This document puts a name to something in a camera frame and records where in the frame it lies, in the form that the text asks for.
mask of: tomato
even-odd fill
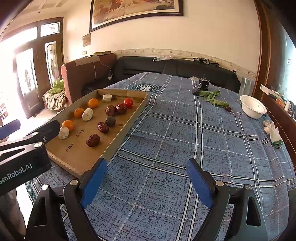
[[[127,108],[131,108],[133,106],[133,100],[131,98],[125,98],[124,103],[127,106]]]

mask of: glove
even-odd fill
[[[264,132],[270,136],[271,144],[274,146],[283,145],[283,140],[279,134],[279,128],[275,128],[274,122],[269,122],[269,120],[264,120],[262,124],[265,126],[263,128]]]

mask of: white bowl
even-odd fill
[[[258,119],[267,112],[265,105],[251,96],[242,95],[240,100],[242,102],[242,110],[251,118]]]

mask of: metal bolt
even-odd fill
[[[72,180],[71,182],[70,182],[70,185],[71,186],[75,186],[75,185],[77,185],[78,184],[78,181],[77,180]]]
[[[252,187],[250,185],[245,185],[245,189],[247,189],[248,191],[251,191],[252,190]]]
[[[218,180],[218,181],[216,181],[216,185],[219,187],[222,187],[224,185],[224,182]]]
[[[43,185],[43,186],[41,187],[41,189],[42,189],[42,190],[47,190],[47,189],[48,189],[48,185],[47,185],[47,184]]]
[[[34,147],[38,148],[38,147],[41,147],[43,145],[42,142],[37,142],[34,144]]]

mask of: white vegetable piece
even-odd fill
[[[87,108],[82,114],[82,119],[84,121],[89,121],[92,118],[92,115],[93,115],[93,110],[91,108]]]
[[[69,129],[67,127],[62,126],[59,130],[58,137],[61,139],[66,139],[69,135]]]
[[[109,94],[103,95],[103,99],[102,99],[103,103],[109,103],[111,102],[111,100],[112,100],[112,95],[109,95]]]

